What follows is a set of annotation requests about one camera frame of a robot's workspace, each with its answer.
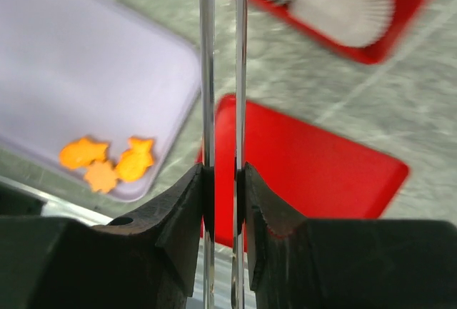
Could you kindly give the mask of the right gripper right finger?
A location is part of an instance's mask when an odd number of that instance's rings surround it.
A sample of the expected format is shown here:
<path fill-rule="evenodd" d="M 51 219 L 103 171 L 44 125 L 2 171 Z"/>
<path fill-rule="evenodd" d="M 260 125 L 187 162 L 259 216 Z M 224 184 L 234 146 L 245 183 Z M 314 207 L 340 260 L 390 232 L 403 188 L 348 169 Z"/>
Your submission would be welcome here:
<path fill-rule="evenodd" d="M 308 218 L 245 169 L 248 274 L 258 308 L 454 308 L 447 221 Z"/>

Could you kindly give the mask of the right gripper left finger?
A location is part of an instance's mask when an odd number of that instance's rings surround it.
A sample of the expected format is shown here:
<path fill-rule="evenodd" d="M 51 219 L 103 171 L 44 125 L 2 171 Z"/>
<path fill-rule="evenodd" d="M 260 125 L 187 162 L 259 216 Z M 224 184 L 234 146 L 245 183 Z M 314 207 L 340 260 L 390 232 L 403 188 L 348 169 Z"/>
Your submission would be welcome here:
<path fill-rule="evenodd" d="M 106 226 L 1 218 L 3 308 L 184 308 L 194 291 L 201 164 Z"/>

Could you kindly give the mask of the red box lid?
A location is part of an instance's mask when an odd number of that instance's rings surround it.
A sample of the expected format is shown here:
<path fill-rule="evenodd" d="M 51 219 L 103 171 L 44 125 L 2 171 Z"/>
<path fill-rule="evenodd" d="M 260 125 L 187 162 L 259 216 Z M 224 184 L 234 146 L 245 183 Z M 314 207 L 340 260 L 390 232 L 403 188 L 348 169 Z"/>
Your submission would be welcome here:
<path fill-rule="evenodd" d="M 233 244 L 236 99 L 216 109 L 215 240 Z M 312 218 L 378 218 L 409 174 L 401 160 L 292 116 L 246 102 L 246 160 Z"/>

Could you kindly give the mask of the metal tongs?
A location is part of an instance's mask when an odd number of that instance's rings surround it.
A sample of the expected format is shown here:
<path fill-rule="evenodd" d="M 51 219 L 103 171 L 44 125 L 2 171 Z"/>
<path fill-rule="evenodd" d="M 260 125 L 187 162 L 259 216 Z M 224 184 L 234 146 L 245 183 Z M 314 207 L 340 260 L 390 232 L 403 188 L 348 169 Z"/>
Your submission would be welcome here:
<path fill-rule="evenodd" d="M 215 114 L 214 114 L 214 39 L 215 39 L 215 0 L 199 0 L 201 30 L 201 100 L 203 109 L 203 148 L 204 165 L 204 307 L 214 307 L 215 284 Z M 241 88 L 245 81 L 243 63 L 246 62 L 242 49 L 246 42 L 246 0 L 236 0 L 236 94 L 242 96 Z M 236 148 L 236 172 L 233 193 L 233 251 L 231 265 L 231 307 L 245 307 L 244 293 L 244 254 L 243 224 L 239 222 L 241 210 L 238 208 L 241 194 L 238 183 L 241 180 L 241 157 L 243 147 Z"/>

